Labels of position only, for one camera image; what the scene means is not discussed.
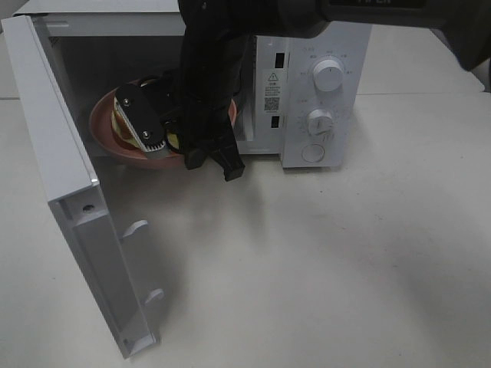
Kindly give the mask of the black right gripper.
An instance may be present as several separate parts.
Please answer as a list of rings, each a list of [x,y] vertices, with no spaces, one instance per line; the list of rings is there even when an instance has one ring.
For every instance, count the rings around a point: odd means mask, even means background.
[[[245,164],[229,118],[229,106],[250,36],[247,34],[185,34],[180,66],[171,74],[170,96],[156,105],[157,126],[148,128],[147,144],[167,141],[166,122],[184,146],[187,169],[198,169],[211,156],[230,182],[242,176]]]

